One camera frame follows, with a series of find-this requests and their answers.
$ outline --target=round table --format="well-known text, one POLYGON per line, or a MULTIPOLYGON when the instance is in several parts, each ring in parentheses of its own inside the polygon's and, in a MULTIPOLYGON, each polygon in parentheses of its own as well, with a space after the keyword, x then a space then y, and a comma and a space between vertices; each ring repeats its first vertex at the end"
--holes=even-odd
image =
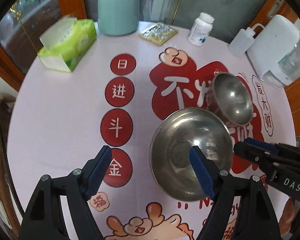
MULTIPOLYGON (((151 217, 149 210, 159 210, 165 220, 156 229, 166 232, 167 239, 192 239, 192 230, 196 238, 212 201, 185 203, 165 194, 152 176, 149 148, 155 130, 168 114, 183 107, 206 106, 204 91, 220 71, 238 76, 249 87, 254 103, 251 123, 229 129, 233 142, 252 136, 295 145, 284 90, 260 82, 246 56, 232 56, 227 43, 212 37, 202 47, 195 47, 187 41, 189 30, 177 27, 177 35, 157 46, 138 36, 151 25, 140 22, 139 30, 127 36, 98 34, 71 74, 49 71, 38 58, 34 60, 19 91, 8 136, 10 170, 24 209, 43 174, 66 176, 109 144, 116 148, 113 160, 97 195, 90 200, 102 234, 108 240, 122 238, 115 235, 112 225, 120 221, 133 236, 136 231, 129 220, 151 217), (185 225, 188 229, 182 231, 186 235, 178 235, 176 228, 185 225)), ((232 174, 262 178, 257 166, 240 160, 234 163, 232 174)), ((288 196, 272 187, 267 190, 279 219, 288 196)), ((238 205, 236 197, 230 227, 238 205)), ((69 236, 76 239, 65 197, 62 206, 69 236)), ((137 228, 137 235, 154 232, 153 228, 137 228)))

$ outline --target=metal bowl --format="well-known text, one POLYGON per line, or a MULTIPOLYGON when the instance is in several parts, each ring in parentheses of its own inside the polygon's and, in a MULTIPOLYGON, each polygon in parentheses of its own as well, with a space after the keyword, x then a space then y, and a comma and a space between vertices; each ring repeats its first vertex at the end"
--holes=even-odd
POLYGON ((170 116, 157 129, 151 142, 150 164, 159 186, 182 201, 205 198, 189 161, 189 151, 197 145, 219 169, 229 171, 232 142, 224 123, 202 108, 186 108, 170 116))
POLYGON ((222 72, 216 75, 207 93, 208 108, 227 127, 249 124, 253 115, 251 96, 236 76, 222 72))

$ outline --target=screw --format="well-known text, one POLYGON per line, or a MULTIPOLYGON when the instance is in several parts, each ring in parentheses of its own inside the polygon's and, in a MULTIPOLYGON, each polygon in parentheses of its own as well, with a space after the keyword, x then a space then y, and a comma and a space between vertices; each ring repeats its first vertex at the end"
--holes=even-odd
POLYGON ((42 181, 46 181, 47 179, 49 179, 49 175, 48 174, 45 174, 45 175, 41 176, 41 180, 42 181))
POLYGON ((219 173, 221 176, 228 176, 228 174, 229 174, 228 171, 226 171, 226 170, 221 170, 219 173))
POLYGON ((259 176, 257 176, 257 175, 253 175, 252 179, 256 182, 258 182, 260 180, 259 176))
POLYGON ((75 169, 74 171, 72 171, 72 174, 77 176, 77 175, 81 174, 81 172, 82 172, 81 169, 75 169))

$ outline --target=blue rubber grip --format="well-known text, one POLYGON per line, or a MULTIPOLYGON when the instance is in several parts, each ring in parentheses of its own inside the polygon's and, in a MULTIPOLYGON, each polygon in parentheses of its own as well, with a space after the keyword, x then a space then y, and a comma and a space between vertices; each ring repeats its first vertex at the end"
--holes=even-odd
POLYGON ((189 159, 203 192, 214 200, 216 196, 216 192, 214 191, 214 181, 193 147, 190 149, 189 159))
POLYGON ((112 159, 112 153, 110 147, 107 147, 103 153, 99 153, 99 154, 101 154, 101 157, 98 160, 96 166, 94 167, 88 179, 88 186, 87 186, 87 190, 85 191, 85 195, 87 199, 90 199, 93 195, 96 194, 96 192, 98 192, 103 177, 112 159))
POLYGON ((260 142, 258 140, 252 139, 250 137, 244 140, 244 143, 251 144, 253 146, 262 148, 265 152, 270 152, 271 154, 278 155, 279 150, 275 147, 275 145, 265 142, 260 142))

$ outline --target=bottle cap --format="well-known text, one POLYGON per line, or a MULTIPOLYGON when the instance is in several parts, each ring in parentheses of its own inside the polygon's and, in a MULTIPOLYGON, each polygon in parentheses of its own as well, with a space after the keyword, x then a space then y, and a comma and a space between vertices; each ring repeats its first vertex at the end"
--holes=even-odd
POLYGON ((199 18, 210 24, 214 22, 214 18, 210 14, 204 12, 200 13, 199 18))
POLYGON ((252 30, 250 27, 248 27, 246 29, 246 34, 247 34, 247 36, 253 37, 256 34, 256 32, 254 30, 252 30))

